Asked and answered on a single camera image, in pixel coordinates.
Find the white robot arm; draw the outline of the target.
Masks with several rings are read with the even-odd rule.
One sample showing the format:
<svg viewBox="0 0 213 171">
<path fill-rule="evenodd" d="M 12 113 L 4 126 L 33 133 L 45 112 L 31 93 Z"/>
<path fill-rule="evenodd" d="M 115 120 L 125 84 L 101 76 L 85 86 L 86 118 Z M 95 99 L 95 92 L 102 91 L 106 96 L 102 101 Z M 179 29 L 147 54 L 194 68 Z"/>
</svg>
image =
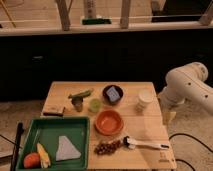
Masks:
<svg viewBox="0 0 213 171">
<path fill-rule="evenodd" d="M 213 115 L 213 87 L 205 83 L 207 78 L 208 69 L 200 62 L 171 69 L 166 74 L 166 86 L 158 94 L 164 125 L 168 125 L 176 116 L 173 108 L 183 104 L 186 99 Z"/>
</svg>

